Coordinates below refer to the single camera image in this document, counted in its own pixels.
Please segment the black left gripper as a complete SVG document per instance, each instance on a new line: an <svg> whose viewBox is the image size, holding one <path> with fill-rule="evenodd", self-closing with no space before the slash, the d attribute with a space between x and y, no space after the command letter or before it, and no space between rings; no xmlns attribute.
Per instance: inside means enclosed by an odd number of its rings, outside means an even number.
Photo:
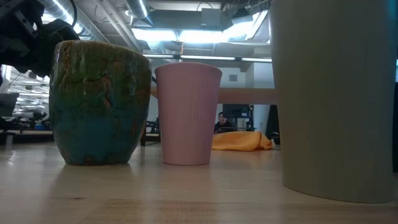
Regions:
<svg viewBox="0 0 398 224"><path fill-rule="evenodd" d="M37 76L45 77L50 74L56 45L67 40L79 40L73 27L56 19L37 28L38 36L31 50L33 65L30 67Z"/></svg>

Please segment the green brown glazed ceramic mug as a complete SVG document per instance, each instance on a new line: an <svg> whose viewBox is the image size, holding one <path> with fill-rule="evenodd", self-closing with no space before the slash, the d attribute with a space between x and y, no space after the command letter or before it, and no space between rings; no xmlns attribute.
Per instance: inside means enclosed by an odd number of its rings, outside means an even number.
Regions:
<svg viewBox="0 0 398 224"><path fill-rule="evenodd" d="M68 165L127 163L149 112L152 71L142 54L92 40L56 45L50 73L53 137Z"/></svg>

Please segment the pink ribbed cup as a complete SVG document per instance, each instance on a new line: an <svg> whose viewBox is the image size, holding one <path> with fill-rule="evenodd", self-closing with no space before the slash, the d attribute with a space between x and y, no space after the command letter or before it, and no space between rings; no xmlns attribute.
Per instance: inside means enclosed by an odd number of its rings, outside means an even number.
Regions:
<svg viewBox="0 0 398 224"><path fill-rule="evenodd" d="M209 164L222 71L179 62L157 67L155 75L163 162Z"/></svg>

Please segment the tall beige cup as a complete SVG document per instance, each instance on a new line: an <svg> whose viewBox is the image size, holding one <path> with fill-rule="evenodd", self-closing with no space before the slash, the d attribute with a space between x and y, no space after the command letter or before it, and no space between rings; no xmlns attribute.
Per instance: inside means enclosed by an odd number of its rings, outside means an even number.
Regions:
<svg viewBox="0 0 398 224"><path fill-rule="evenodd" d="M398 0L272 0L269 13L283 184L391 201Z"/></svg>

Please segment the dark screen at room edge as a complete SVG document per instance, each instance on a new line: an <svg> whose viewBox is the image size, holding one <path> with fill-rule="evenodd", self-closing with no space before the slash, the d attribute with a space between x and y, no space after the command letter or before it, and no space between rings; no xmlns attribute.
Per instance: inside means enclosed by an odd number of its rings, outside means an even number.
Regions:
<svg viewBox="0 0 398 224"><path fill-rule="evenodd" d="M18 97L18 93L0 93L0 116L12 116Z"/></svg>

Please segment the cluttered background table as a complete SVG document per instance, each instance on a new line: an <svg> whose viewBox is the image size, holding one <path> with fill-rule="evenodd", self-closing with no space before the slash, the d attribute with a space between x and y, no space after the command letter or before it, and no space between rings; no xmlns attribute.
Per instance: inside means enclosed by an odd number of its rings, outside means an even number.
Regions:
<svg viewBox="0 0 398 224"><path fill-rule="evenodd" d="M12 143L54 142L46 112L34 111L30 116L0 116L0 145Z"/></svg>

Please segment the bright ceiling light panel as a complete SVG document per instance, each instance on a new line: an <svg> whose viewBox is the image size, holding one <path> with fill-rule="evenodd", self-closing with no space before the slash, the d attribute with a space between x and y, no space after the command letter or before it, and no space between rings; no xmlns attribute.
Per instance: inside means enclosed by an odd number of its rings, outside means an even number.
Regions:
<svg viewBox="0 0 398 224"><path fill-rule="evenodd" d="M269 45L269 40L254 40L260 31L260 26L266 21L267 15L267 10L258 12L252 16L253 21L240 22L224 31L183 30L177 32L173 30L132 28L132 32L138 40L146 42L177 41L189 44Z"/></svg>

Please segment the long ceiling light strip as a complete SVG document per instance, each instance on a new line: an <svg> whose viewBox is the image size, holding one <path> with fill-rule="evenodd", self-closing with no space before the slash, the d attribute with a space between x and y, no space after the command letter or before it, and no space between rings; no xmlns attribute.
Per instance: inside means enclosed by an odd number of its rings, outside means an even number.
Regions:
<svg viewBox="0 0 398 224"><path fill-rule="evenodd" d="M258 63L272 63L271 58L252 58L252 57L225 57L225 56L203 56L203 55L168 55L168 54L143 54L147 58L159 59L188 59L188 60L219 60L219 61L234 61L234 62L258 62Z"/></svg>

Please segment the grey ceiling box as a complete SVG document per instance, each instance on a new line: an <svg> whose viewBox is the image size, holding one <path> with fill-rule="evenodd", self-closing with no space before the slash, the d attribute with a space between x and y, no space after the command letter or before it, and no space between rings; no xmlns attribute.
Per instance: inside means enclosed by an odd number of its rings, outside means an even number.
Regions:
<svg viewBox="0 0 398 224"><path fill-rule="evenodd" d="M201 9L201 25L219 27L221 24L221 11L219 9Z"/></svg>

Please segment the person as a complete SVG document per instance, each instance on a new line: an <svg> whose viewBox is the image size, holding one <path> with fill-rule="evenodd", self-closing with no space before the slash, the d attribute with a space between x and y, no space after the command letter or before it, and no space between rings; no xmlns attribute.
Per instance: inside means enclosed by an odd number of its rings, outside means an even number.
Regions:
<svg viewBox="0 0 398 224"><path fill-rule="evenodd" d="M214 127L214 134L234 131L234 126L224 117L223 112L218 114L218 122Z"/></svg>

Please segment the orange cloth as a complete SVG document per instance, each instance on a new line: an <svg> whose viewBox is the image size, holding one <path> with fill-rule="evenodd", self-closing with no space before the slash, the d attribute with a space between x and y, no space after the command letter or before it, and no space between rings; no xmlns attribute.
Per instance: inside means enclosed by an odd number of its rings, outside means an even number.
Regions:
<svg viewBox="0 0 398 224"><path fill-rule="evenodd" d="M232 131L215 134L212 150L216 151L262 151L273 149L273 143L258 131Z"/></svg>

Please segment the dark background stand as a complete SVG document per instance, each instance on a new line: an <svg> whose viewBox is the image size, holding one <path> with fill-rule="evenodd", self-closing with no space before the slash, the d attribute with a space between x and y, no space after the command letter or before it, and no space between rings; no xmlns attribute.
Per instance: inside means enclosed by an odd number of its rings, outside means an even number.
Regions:
<svg viewBox="0 0 398 224"><path fill-rule="evenodd" d="M276 145L280 144L279 118L276 105L270 105L265 135L268 139L273 140Z"/></svg>

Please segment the silver ceiling duct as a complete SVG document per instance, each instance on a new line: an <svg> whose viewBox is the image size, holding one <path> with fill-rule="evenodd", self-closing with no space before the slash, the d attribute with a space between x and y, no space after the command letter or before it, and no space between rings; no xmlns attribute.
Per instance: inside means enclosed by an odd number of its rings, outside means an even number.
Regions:
<svg viewBox="0 0 398 224"><path fill-rule="evenodd" d="M147 0L126 0L127 7L135 19L144 19L149 15Z"/></svg>
<svg viewBox="0 0 398 224"><path fill-rule="evenodd" d="M42 21L44 24L61 19L70 25L74 24L73 30L82 40L92 40L92 36L78 18L74 16L74 9L70 0L38 0L44 6Z"/></svg>

